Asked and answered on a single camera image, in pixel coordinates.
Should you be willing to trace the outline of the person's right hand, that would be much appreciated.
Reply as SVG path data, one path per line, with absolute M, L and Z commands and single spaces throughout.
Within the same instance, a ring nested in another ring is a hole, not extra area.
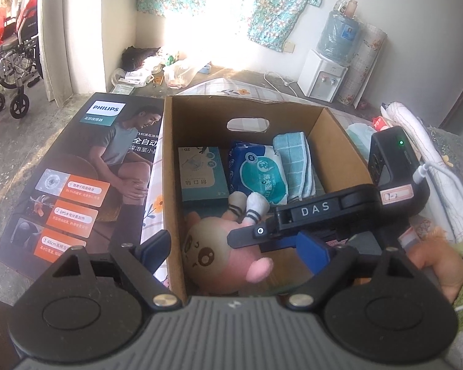
M 407 256 L 419 270 L 430 267 L 443 295 L 454 303 L 463 287 L 463 257 L 442 238 L 430 238 L 413 245 Z

